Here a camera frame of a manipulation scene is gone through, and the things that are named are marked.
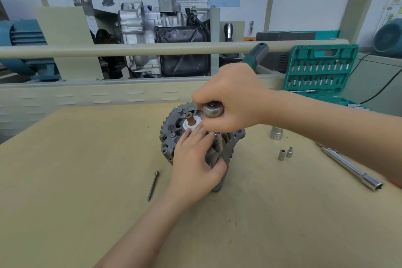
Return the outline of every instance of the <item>alternator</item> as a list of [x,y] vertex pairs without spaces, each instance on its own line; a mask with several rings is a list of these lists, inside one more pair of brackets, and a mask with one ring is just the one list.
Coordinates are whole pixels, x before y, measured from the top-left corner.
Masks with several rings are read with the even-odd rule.
[[[185,128],[190,126],[186,115],[187,117],[193,116],[196,123],[199,123],[201,121],[202,113],[202,110],[198,109],[194,102],[190,102],[174,108],[166,117],[166,121],[164,121],[161,126],[159,139],[162,142],[162,146],[160,147],[162,154],[170,164],[173,164],[174,148],[176,147],[180,136],[185,132]],[[205,156],[207,164],[214,167],[218,159],[222,157],[226,162],[226,165],[229,167],[229,161],[232,157],[234,146],[240,139],[243,139],[245,135],[246,131],[244,129],[238,130],[234,133],[222,133],[223,151],[219,152],[218,145],[214,142]],[[225,177],[226,173],[219,184],[212,189],[213,192],[220,191]]]

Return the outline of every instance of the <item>green tool case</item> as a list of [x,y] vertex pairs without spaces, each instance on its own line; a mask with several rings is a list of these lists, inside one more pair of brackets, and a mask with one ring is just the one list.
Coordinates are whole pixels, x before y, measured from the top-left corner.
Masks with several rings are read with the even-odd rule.
[[358,45],[294,46],[283,89],[329,103],[356,104],[339,97],[345,88]]

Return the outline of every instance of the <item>black wire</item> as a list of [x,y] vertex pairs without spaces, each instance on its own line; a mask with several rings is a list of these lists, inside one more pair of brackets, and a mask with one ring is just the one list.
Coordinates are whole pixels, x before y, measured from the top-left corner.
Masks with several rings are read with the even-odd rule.
[[379,92],[377,92],[377,93],[376,93],[375,95],[373,95],[371,98],[369,98],[369,99],[367,99],[367,100],[361,102],[360,104],[367,103],[367,102],[369,102],[370,100],[374,99],[377,95],[379,95],[380,93],[382,93],[382,91],[383,91],[383,90],[394,80],[394,78],[396,78],[396,77],[399,75],[399,73],[401,73],[401,72],[402,72],[402,69],[400,69],[400,70],[392,77],[392,79],[390,79],[390,80],[388,81],[388,83],[386,83],[385,86],[381,88],[381,90],[380,90]]
[[360,65],[360,62],[361,62],[362,60],[364,60],[364,59],[365,59],[367,56],[369,56],[369,55],[374,55],[374,54],[366,54],[364,57],[362,57],[361,60],[357,63],[357,65],[353,68],[352,72],[349,74],[349,77],[350,77],[350,76],[352,75],[352,73],[356,70],[357,66]]

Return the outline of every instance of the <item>hand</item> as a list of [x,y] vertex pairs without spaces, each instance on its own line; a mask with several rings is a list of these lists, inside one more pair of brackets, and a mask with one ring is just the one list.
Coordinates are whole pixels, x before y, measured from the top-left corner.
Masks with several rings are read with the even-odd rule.
[[167,194],[185,207],[207,195],[226,172],[227,165],[222,158],[214,168],[205,162],[214,139],[214,133],[207,135],[201,122],[193,132],[187,129],[176,144]]
[[210,101],[222,102],[225,113],[218,118],[203,116],[203,124],[208,131],[229,133],[256,124],[272,124],[267,110],[274,109],[278,93],[265,88],[252,68],[239,62],[219,68],[218,74],[194,91],[192,98],[199,109]]

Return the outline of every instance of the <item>left hand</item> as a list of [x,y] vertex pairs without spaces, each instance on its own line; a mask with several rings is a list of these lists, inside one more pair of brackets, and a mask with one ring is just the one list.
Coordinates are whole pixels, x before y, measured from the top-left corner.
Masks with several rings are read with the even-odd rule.
[[226,172],[222,158],[214,168],[205,162],[214,139],[214,133],[207,135],[201,122],[193,132],[186,130],[177,142],[167,194],[185,207],[207,195]]

